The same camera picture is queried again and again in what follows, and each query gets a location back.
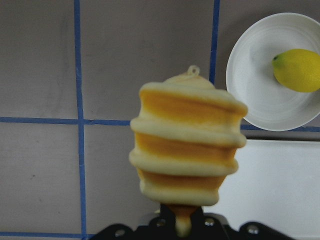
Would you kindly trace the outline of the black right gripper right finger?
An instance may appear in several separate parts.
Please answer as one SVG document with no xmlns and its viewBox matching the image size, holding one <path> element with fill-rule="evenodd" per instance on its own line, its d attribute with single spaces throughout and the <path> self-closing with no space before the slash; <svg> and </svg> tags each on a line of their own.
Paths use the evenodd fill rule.
<svg viewBox="0 0 320 240">
<path fill-rule="evenodd" d="M 249 221 L 233 229 L 227 219 L 220 214 L 204 213 L 198 207 L 191 214 L 191 234 L 189 240 L 291 240 L 292 237 L 265 224 Z"/>
</svg>

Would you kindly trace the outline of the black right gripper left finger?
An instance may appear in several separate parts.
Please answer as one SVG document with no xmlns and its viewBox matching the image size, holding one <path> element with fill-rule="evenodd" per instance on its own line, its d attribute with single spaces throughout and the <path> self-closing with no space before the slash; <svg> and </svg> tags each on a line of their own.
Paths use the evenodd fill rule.
<svg viewBox="0 0 320 240">
<path fill-rule="evenodd" d="M 92 240 L 177 240 L 176 216 L 167 206 L 160 206 L 160 213 L 147 225 L 136 230 L 124 224 L 112 224 L 91 237 Z"/>
</svg>

